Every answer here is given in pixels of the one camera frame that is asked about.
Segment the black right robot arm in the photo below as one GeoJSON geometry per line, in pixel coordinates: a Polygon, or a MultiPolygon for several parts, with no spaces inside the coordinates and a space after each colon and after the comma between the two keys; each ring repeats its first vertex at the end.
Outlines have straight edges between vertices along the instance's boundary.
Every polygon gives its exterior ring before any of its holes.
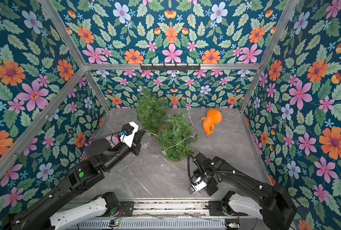
{"type": "Polygon", "coordinates": [[[204,190],[211,196],[219,190],[220,183],[228,183],[242,192],[228,191],[224,195],[220,201],[220,211],[224,215],[247,214],[262,220],[271,230],[291,228],[297,207],[283,186],[256,180],[224,159],[209,159],[202,153],[187,157],[187,173],[190,194],[204,190]]]}

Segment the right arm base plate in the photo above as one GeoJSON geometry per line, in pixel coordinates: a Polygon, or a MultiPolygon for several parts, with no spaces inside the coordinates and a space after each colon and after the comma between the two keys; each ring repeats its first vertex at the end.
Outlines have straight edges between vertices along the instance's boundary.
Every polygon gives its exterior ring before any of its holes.
{"type": "Polygon", "coordinates": [[[234,213],[229,205],[222,201],[209,201],[205,207],[210,216],[230,216],[234,213]]]}

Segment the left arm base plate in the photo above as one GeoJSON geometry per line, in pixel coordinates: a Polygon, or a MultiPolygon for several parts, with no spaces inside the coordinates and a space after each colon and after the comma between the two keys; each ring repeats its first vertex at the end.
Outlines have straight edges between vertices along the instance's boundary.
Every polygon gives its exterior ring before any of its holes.
{"type": "Polygon", "coordinates": [[[134,211],[134,201],[119,201],[117,207],[114,209],[112,217],[131,217],[134,211]]]}

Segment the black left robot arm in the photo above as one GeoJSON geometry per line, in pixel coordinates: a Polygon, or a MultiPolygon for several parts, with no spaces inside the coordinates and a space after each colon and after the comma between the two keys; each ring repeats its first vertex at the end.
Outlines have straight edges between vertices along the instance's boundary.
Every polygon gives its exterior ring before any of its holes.
{"type": "Polygon", "coordinates": [[[61,212],[72,199],[90,190],[104,179],[130,153],[138,156],[146,130],[138,130],[130,123],[122,130],[94,140],[84,151],[87,158],[68,171],[56,187],[35,204],[18,214],[9,214],[2,221],[5,230],[65,230],[86,219],[114,215],[119,202],[113,192],[85,205],[61,212]]]}

